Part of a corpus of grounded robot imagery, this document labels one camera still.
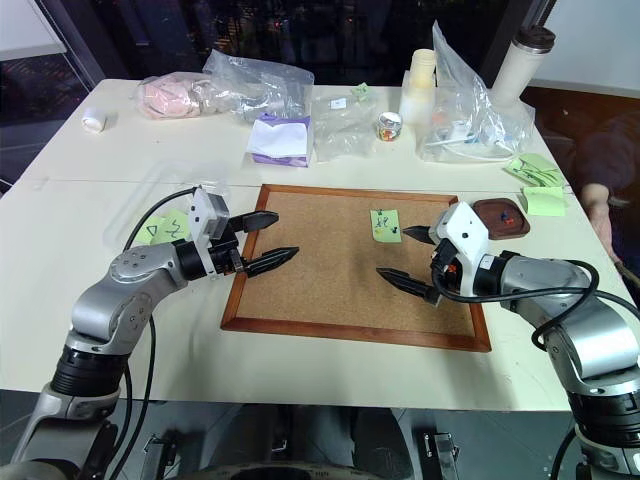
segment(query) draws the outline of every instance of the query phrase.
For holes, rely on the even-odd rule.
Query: white bottle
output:
[[[433,71],[436,58],[433,50],[421,48],[413,52],[411,68],[404,72],[400,116],[405,125],[425,127],[431,123],[435,102]]]
[[[509,45],[496,81],[489,94],[497,107],[510,107],[520,98],[522,91],[551,51],[556,36],[539,25],[521,27]]]

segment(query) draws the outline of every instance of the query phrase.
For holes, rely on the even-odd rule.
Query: purple tissue box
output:
[[[269,113],[262,113],[258,120],[263,121],[268,125],[282,125],[283,123],[304,123],[307,128],[307,135],[309,134],[309,125],[311,125],[311,117],[303,118],[278,118]],[[269,163],[271,165],[285,165],[287,167],[308,167],[311,161],[311,152],[301,157],[279,157],[273,158],[267,155],[260,155],[258,153],[252,153],[253,161],[258,163]]]

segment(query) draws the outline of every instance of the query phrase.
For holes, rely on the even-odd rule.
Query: plastic bag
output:
[[[248,122],[268,113],[300,118],[310,113],[313,73],[291,65],[230,57],[213,50],[202,69],[211,75],[217,99]]]
[[[447,44],[438,22],[432,30],[438,88],[430,132],[418,147],[420,156],[441,162],[495,162],[522,152],[531,138],[533,108],[494,108],[484,82]]]
[[[233,107],[228,96],[212,88],[204,73],[174,72],[144,79],[135,92],[138,110],[150,118],[189,118]]]
[[[301,68],[212,51],[204,73],[174,72],[143,80],[136,105],[150,118],[189,118],[232,111],[248,122],[261,113],[309,114],[313,74]]]
[[[338,155],[367,155],[375,140],[378,101],[366,84],[349,95],[313,101],[314,144],[318,162]]]

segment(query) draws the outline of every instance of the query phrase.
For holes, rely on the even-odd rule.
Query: brown tray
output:
[[[339,338],[488,352],[480,305],[442,299],[436,309],[395,289],[377,266],[428,280],[433,246],[403,236],[378,243],[369,210],[398,210],[400,227],[434,224],[453,195],[263,185],[257,210],[280,221],[250,233],[243,255],[281,246],[300,252],[280,268],[247,281],[236,275],[224,330]]]
[[[522,210],[508,198],[478,200],[473,204],[473,211],[489,230],[490,240],[520,238],[531,230]]]

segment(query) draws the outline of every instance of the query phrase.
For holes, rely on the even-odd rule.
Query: black cable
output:
[[[129,364],[124,367],[124,383],[127,391],[127,408],[124,412],[124,421],[122,422],[122,431],[120,432],[120,436],[116,441],[115,446],[113,447],[113,453],[111,454],[111,461],[116,458],[118,454],[118,450],[122,447],[124,443],[124,439],[127,436],[127,431],[129,430],[129,423],[131,423],[131,411],[133,410],[133,386],[131,383],[131,370],[129,370]]]
[[[538,347],[540,350],[547,351],[547,348],[544,346],[544,343],[540,341],[540,337],[544,337],[544,335],[549,332],[551,329],[559,326],[562,321],[567,318],[571,313],[573,313],[576,309],[580,308],[581,305],[584,304],[598,288],[598,284],[600,283],[600,275],[598,274],[598,270],[596,270],[593,265],[588,264],[587,262],[581,262],[580,260],[567,260],[568,262],[577,265],[578,267],[582,267],[586,269],[591,275],[591,281],[589,282],[589,287],[582,294],[580,299],[567,308],[564,312],[559,315],[556,315],[554,318],[549,320],[546,323],[543,323],[535,331],[531,334],[531,341],[533,344]]]
[[[438,293],[449,300],[461,303],[493,303],[508,302],[511,300],[521,300],[523,298],[544,297],[545,295],[560,295],[564,293],[584,293],[586,288],[581,287],[552,287],[540,288],[537,290],[527,290],[526,292],[507,293],[503,295],[485,295],[482,297],[464,297],[453,293],[447,289],[442,283],[442,273],[431,270],[431,282],[438,290]]]
[[[518,292],[518,293],[510,293],[510,294],[503,294],[503,295],[485,295],[482,297],[465,297],[462,295],[458,295],[455,294],[453,292],[451,292],[450,290],[447,289],[447,287],[444,285],[443,283],[443,274],[442,272],[438,271],[437,269],[432,269],[431,270],[431,282],[433,283],[433,286],[438,290],[438,293],[440,293],[440,295],[442,295],[445,298],[448,298],[449,300],[453,300],[454,302],[461,302],[461,303],[492,303],[492,302],[507,302],[507,301],[512,301],[512,300],[521,300],[523,298],[532,298],[532,297],[542,297],[545,295],[559,295],[559,294],[583,294],[583,298],[581,298],[580,300],[578,300],[578,302],[576,302],[575,305],[572,306],[572,310],[573,311],[573,307],[578,308],[578,303],[582,304],[583,301],[586,301],[586,298],[588,297],[584,297],[592,288],[593,285],[596,285],[597,288],[597,282],[599,282],[600,277],[598,275],[598,271],[590,264],[586,263],[586,262],[581,262],[579,260],[570,260],[571,263],[578,265],[580,267],[584,267],[585,269],[587,269],[589,271],[589,273],[591,274],[591,282],[589,287],[587,288],[581,288],[581,287],[554,287],[554,288],[541,288],[538,290],[528,290],[526,292]],[[595,295],[596,297],[599,298],[604,298],[605,300],[609,300],[611,302],[617,303],[618,305],[624,307],[625,309],[627,309],[630,313],[632,313],[639,321],[640,321],[640,310],[638,310],[638,308],[635,307],[635,305],[633,305],[630,302],[627,302],[626,300],[618,297],[617,295],[614,295],[612,293],[608,293],[608,292],[603,292],[602,290],[595,290],[590,293],[589,295]]]
[[[551,467],[551,474],[549,475],[549,480],[558,480],[558,475],[560,475],[560,466],[562,465],[562,459],[564,458],[565,453],[567,453],[567,449],[573,439],[576,438],[576,429],[572,428],[567,432],[567,435],[562,440],[562,443],[558,447],[558,451],[556,452],[556,457],[553,459],[553,466]]]
[[[153,215],[153,213],[157,209],[159,209],[162,205],[164,205],[167,202],[170,202],[175,198],[183,197],[184,195],[189,195],[189,194],[193,195],[197,189],[198,187],[191,187],[186,190],[180,190],[179,192],[172,193],[171,195],[164,197],[162,200],[160,200],[155,205],[153,205],[149,210],[147,210],[147,212],[142,216],[140,221],[138,221],[136,226],[133,227],[133,230],[131,231],[131,235],[129,235],[129,238],[127,239],[127,243],[124,244],[123,251],[129,250],[131,248],[131,245],[133,244],[133,241],[135,240],[136,235],[138,235],[138,232],[142,228],[142,225],[144,225],[144,222],[146,222],[149,219],[149,217]]]
[[[626,308],[640,321],[640,310],[638,310],[638,308],[631,302],[627,302],[626,300],[618,297],[617,295],[614,295],[613,293],[603,292],[602,290],[596,290],[595,296],[604,298],[605,300],[609,300],[613,303],[617,303],[621,307]]]
[[[151,383],[153,381],[153,367],[156,359],[156,325],[153,321],[153,315],[149,318],[149,328],[151,329],[151,353],[149,354],[149,369],[147,371],[147,385],[144,389],[144,399],[142,400],[142,409],[140,410],[140,416],[138,417],[138,422],[136,423],[136,427],[131,434],[131,438],[129,439],[129,443],[120,457],[120,461],[111,472],[110,480],[117,480],[118,475],[122,471],[122,467],[127,462],[129,455],[131,454],[131,450],[138,439],[138,435],[140,435],[140,430],[142,430],[142,424],[144,423],[144,418],[147,415],[147,407],[149,406],[149,395],[151,394]]]
[[[186,190],[180,190],[178,192],[172,193],[171,195],[164,197],[162,200],[152,205],[151,208],[149,208],[145,212],[142,218],[140,218],[140,220],[135,225],[135,227],[133,227],[133,230],[131,231],[131,234],[129,235],[129,238],[127,239],[122,251],[126,252],[131,248],[131,245],[133,244],[136,238],[136,235],[138,235],[138,232],[140,231],[144,223],[149,219],[151,215],[153,215],[153,213],[156,210],[158,210],[161,206],[163,206],[165,203],[170,202],[171,200],[174,200],[176,198],[179,198],[185,195],[190,195],[190,194],[193,195],[197,189],[198,187],[191,187]],[[124,467],[124,464],[129,458],[129,455],[131,454],[131,450],[133,449],[136,443],[136,440],[138,439],[138,435],[140,434],[142,424],[144,423],[144,419],[147,414],[147,408],[149,406],[149,395],[151,393],[151,381],[153,379],[153,368],[154,368],[155,358],[156,358],[156,326],[155,326],[155,322],[153,321],[153,315],[149,317],[149,327],[151,328],[151,351],[149,353],[149,370],[147,372],[147,384],[145,386],[144,399],[142,400],[142,409],[140,410],[140,415],[138,416],[138,421],[136,423],[136,427],[133,431],[133,434],[129,439],[129,443],[127,444],[127,447],[124,453],[122,454],[122,457],[120,457],[120,461],[118,462],[113,473],[111,474],[111,477],[110,477],[111,480],[116,480],[120,471]],[[120,436],[118,437],[118,440],[113,449],[113,455],[111,457],[112,461],[115,458],[118,450],[124,443],[124,439],[129,429],[129,423],[131,421],[131,410],[133,407],[133,388],[131,383],[131,371],[129,369],[129,364],[127,364],[127,366],[125,367],[125,384],[127,388],[127,410],[125,412],[125,420],[122,426],[122,431],[120,432]]]

